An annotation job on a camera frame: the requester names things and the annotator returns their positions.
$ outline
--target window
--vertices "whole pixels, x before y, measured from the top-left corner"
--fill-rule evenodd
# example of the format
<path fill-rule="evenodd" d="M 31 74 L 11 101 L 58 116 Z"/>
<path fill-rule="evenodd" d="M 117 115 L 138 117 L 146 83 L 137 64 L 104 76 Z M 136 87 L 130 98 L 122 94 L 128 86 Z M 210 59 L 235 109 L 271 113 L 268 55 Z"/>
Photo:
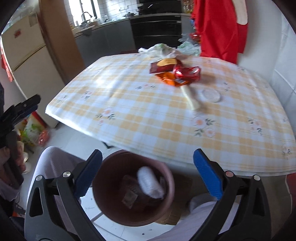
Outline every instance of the window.
<path fill-rule="evenodd" d="M 75 26 L 77 26 L 76 21 L 81 25 L 85 19 L 90 19 L 87 13 L 84 14 L 85 19 L 82 19 L 81 14 L 83 12 L 89 12 L 90 15 L 96 16 L 97 18 L 101 17 L 97 0 L 69 0 L 69 5 Z"/>

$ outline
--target plastic lid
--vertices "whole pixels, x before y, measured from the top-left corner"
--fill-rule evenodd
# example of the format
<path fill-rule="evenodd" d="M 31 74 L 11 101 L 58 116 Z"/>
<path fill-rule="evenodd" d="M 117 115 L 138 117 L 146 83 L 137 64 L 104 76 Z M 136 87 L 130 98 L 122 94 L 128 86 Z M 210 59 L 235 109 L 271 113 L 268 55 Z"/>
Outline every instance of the plastic lid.
<path fill-rule="evenodd" d="M 209 102 L 218 102 L 221 98 L 221 95 L 218 91 L 213 88 L 207 88 L 202 91 L 202 95 Z"/>

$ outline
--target tablecloth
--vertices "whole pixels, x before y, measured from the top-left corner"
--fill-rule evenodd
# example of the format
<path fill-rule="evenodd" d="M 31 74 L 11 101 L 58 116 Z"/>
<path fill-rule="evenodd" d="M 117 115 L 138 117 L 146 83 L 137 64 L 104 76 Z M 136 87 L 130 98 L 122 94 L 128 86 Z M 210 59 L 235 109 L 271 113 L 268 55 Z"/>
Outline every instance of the tablecloth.
<path fill-rule="evenodd" d="M 235 64 L 187 56 L 200 66 L 190 88 L 203 105 L 193 113 L 179 88 L 149 74 L 153 58 L 140 54 L 98 59 L 48 104 L 46 113 L 109 145 L 152 159 L 195 168 L 201 148 L 235 174 L 296 172 L 296 142 L 289 120 L 268 82 Z M 202 90 L 221 94 L 217 103 Z"/>

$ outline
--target white refrigerator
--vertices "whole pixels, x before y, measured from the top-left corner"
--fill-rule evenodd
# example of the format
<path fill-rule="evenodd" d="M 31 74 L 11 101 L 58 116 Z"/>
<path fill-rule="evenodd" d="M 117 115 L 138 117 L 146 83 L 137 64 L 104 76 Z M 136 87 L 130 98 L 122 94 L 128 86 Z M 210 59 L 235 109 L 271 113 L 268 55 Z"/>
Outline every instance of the white refrigerator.
<path fill-rule="evenodd" d="M 2 47 L 14 80 L 25 98 L 41 96 L 37 113 L 51 127 L 58 123 L 45 114 L 47 104 L 64 88 L 44 42 L 37 15 L 22 18 L 1 35 Z"/>

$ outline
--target trash can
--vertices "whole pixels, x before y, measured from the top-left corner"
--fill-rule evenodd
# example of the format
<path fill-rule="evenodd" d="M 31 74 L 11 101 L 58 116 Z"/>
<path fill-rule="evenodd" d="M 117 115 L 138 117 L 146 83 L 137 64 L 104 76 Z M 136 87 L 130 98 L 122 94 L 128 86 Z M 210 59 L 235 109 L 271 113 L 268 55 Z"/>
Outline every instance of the trash can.
<path fill-rule="evenodd" d="M 123 176 L 134 175 L 143 166 L 152 168 L 158 179 L 164 177 L 166 195 L 157 206 L 134 212 L 122 203 L 119 189 Z M 93 180 L 93 193 L 100 210 L 114 222 L 125 226 L 144 226 L 161 218 L 169 209 L 174 199 L 175 183 L 166 164 L 120 150 L 103 161 Z"/>

